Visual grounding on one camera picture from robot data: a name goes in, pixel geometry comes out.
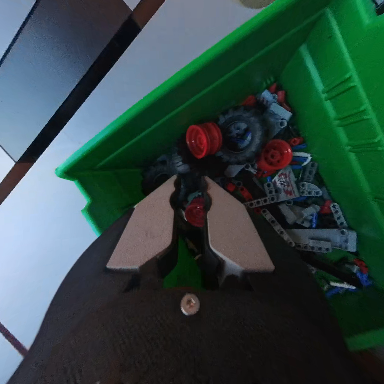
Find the red spoked lego wheel rim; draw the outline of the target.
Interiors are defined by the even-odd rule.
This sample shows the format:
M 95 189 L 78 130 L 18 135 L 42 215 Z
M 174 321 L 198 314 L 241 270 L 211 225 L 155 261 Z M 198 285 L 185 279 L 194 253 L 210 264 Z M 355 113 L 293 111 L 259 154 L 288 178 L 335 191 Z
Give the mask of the red spoked lego wheel rim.
M 262 171 L 274 172 L 288 166 L 292 158 L 293 150 L 290 144 L 281 139 L 273 139 L 261 151 L 257 166 Z

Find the small red lego wheel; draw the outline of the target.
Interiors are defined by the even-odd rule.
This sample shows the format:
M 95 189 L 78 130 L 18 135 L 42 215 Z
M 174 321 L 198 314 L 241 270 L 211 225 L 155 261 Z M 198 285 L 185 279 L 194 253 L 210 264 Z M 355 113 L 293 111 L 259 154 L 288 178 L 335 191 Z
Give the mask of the small red lego wheel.
M 186 221 L 194 227 L 201 228 L 205 224 L 205 200 L 204 197 L 197 196 L 191 200 L 184 211 Z

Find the pile of lego pieces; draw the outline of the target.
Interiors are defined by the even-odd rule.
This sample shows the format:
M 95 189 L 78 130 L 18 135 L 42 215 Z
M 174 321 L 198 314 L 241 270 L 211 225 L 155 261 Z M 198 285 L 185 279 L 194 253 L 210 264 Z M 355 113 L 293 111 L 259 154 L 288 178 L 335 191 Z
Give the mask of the pile of lego pieces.
M 261 215 L 291 247 L 296 248 L 295 243 L 286 233 L 287 229 L 345 228 L 353 230 L 344 218 L 339 204 L 328 193 L 319 175 L 318 163 L 312 160 L 311 153 L 305 151 L 307 144 L 300 136 L 300 132 L 291 124 L 292 117 L 288 126 L 273 139 L 288 142 L 293 150 L 293 158 L 289 165 L 296 177 L 300 197 L 277 202 L 276 190 L 271 181 L 279 170 L 266 172 L 258 169 L 257 166 L 261 151 L 271 141 L 268 139 L 268 128 L 264 118 L 264 113 L 271 103 L 278 103 L 292 112 L 286 100 L 285 89 L 278 83 L 271 84 L 259 94 L 251 94 L 241 105 L 234 107 L 250 107 L 260 113 L 266 128 L 265 140 L 253 162 L 230 165 L 222 161 L 224 165 L 222 174 L 212 179 L 245 205 L 248 212 Z M 171 151 L 161 155 L 151 165 L 163 161 L 171 166 Z M 196 191 L 187 195 L 186 200 L 182 200 L 179 194 L 176 207 L 184 221 L 186 221 L 185 208 L 192 199 L 200 195 L 202 196 L 202 192 Z M 318 280 L 328 298 L 373 286 L 369 268 L 359 257 L 358 250 L 354 253 L 339 249 L 333 249 L 329 253 L 298 251 L 305 260 L 310 261 L 309 268 L 313 274 L 320 270 Z

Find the white printed lego panel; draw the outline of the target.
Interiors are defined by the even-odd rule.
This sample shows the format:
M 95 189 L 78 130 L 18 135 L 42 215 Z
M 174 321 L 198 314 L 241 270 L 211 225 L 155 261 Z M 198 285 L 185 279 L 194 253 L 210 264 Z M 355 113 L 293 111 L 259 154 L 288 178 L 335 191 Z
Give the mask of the white printed lego panel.
M 296 185 L 296 177 L 290 165 L 279 170 L 271 182 L 276 190 L 277 202 L 300 197 L 300 192 Z

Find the beige tape roll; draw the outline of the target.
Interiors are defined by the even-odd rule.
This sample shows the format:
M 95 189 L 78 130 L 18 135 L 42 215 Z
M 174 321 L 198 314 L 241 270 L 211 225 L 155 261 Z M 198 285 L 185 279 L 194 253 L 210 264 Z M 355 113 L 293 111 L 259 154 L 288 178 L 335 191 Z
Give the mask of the beige tape roll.
M 238 0 L 243 7 L 249 9 L 263 9 L 275 2 L 274 0 Z

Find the dark grey flat panel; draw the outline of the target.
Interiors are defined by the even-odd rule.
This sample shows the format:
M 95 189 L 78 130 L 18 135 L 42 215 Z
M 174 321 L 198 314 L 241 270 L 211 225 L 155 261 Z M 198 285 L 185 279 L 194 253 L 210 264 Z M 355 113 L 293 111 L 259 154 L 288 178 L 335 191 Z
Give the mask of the dark grey flat panel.
M 0 142 L 19 161 L 112 40 L 122 0 L 35 1 L 1 59 Z

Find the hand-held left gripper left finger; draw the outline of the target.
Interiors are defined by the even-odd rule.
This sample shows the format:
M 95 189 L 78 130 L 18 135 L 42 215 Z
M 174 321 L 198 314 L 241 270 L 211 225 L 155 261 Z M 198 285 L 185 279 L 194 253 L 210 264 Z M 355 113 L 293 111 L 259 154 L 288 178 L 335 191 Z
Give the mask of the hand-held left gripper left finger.
M 169 251 L 174 239 L 175 209 L 171 197 L 176 180 L 173 175 L 134 207 L 107 262 L 108 270 L 138 272 Z

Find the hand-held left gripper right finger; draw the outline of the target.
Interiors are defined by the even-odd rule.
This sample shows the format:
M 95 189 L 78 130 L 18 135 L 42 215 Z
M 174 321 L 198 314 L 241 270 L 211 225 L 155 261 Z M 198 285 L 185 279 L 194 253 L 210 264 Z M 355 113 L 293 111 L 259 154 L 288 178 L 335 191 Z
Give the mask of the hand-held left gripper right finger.
M 245 206 L 208 176 L 204 202 L 204 271 L 212 286 L 272 274 L 275 266 Z

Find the grey lego block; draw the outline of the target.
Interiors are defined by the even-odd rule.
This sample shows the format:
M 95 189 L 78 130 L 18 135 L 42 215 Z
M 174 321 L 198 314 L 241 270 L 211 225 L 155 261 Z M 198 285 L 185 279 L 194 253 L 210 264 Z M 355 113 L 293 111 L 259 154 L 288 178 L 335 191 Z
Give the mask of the grey lego block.
M 270 107 L 264 113 L 269 140 L 273 139 L 288 126 L 292 115 L 292 112 L 283 108 L 278 103 L 271 103 Z

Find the black tyre with blue hub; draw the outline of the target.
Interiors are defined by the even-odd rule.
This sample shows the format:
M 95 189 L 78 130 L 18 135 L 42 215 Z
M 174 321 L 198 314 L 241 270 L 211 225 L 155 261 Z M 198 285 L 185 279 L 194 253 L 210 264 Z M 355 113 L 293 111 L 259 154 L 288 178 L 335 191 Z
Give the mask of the black tyre with blue hub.
M 217 123 L 222 146 L 216 156 L 230 165 L 253 162 L 265 140 L 266 128 L 260 113 L 250 107 L 232 108 L 220 114 Z

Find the green plastic bin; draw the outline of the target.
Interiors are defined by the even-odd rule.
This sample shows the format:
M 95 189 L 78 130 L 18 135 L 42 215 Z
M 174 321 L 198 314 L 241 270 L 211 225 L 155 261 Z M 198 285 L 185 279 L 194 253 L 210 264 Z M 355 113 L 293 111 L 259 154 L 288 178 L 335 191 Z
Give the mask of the green plastic bin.
M 374 286 L 330 302 L 350 350 L 383 345 L 383 32 L 372 1 L 276 1 L 93 137 L 56 175 L 73 181 L 101 235 L 143 197 L 140 168 L 193 122 L 275 81 L 357 232 Z

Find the long grey lego beam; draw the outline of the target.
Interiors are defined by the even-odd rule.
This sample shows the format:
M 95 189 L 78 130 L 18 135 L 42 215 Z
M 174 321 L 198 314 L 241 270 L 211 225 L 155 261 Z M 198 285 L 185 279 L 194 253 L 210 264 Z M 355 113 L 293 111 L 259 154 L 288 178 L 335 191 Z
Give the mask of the long grey lego beam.
M 300 251 L 329 253 L 333 249 L 357 251 L 357 234 L 353 230 L 339 229 L 287 229 L 286 233 Z

